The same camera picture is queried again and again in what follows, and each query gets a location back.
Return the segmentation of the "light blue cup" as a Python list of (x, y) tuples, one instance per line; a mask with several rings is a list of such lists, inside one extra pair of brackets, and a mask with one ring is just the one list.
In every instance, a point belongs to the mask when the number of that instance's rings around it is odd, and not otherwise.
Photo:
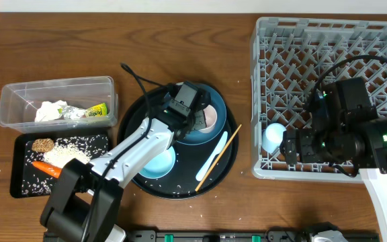
[(286, 127), (280, 123), (269, 124), (262, 134), (262, 148), (267, 153), (273, 153), (280, 147)]

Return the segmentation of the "pink cup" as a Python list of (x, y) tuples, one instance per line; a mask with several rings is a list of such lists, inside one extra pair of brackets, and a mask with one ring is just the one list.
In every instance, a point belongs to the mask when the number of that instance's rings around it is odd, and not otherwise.
[(201, 133), (210, 133), (214, 130), (214, 127), (217, 122), (217, 111), (212, 105), (208, 105), (204, 109), (204, 118), (205, 118), (205, 123), (206, 127), (203, 129), (199, 129)]

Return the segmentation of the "light blue bowl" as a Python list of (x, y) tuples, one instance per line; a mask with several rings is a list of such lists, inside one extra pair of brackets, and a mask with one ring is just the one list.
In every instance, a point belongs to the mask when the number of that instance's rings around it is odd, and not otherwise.
[(139, 172), (142, 177), (159, 179), (166, 176), (176, 162), (176, 153), (173, 147), (151, 159)]

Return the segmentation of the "foil wrapper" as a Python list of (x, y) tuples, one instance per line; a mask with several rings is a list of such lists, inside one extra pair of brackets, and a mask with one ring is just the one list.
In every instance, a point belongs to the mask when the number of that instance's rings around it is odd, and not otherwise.
[(58, 109), (58, 112), (65, 120), (76, 120), (84, 118), (86, 110), (74, 106), (63, 106)]

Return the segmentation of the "white tissue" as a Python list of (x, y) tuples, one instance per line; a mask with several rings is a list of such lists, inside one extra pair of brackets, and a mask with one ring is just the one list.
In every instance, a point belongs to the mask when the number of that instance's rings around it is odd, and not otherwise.
[(42, 102), (41, 107), (36, 112), (35, 122), (46, 122), (58, 120), (62, 117), (61, 111), (67, 106), (67, 103), (62, 100), (57, 102)]

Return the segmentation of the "brown walnut shell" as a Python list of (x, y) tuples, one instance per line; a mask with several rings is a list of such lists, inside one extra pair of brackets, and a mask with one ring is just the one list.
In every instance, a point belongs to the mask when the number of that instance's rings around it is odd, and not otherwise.
[(54, 148), (54, 141), (50, 138), (36, 139), (32, 144), (32, 150), (36, 152), (46, 153)]

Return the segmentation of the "orange carrot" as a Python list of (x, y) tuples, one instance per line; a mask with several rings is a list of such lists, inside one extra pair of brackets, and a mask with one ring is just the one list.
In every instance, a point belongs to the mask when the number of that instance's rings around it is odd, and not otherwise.
[(34, 161), (32, 162), (32, 165), (39, 169), (40, 171), (43, 171), (44, 173), (47, 173), (48, 175), (54, 177), (54, 178), (59, 178), (60, 173), (62, 171), (61, 168), (53, 166), (49, 163), (41, 162), (41, 161)]

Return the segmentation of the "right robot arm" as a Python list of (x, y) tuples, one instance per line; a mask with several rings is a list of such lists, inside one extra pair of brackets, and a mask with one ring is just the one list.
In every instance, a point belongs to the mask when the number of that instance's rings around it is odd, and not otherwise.
[(325, 85), (307, 110), (312, 128), (283, 134), (286, 163), (319, 161), (349, 177), (359, 175), (387, 241), (387, 117), (379, 117), (360, 77)]

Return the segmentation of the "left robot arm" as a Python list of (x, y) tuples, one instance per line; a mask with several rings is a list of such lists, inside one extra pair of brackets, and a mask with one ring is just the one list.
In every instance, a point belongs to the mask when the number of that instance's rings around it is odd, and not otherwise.
[(168, 85), (169, 100), (152, 106), (138, 128), (87, 164), (77, 159), (63, 168), (42, 211), (40, 224), (63, 241), (105, 241), (116, 231), (127, 184), (153, 158), (195, 129), (205, 127), (210, 93), (184, 82)]

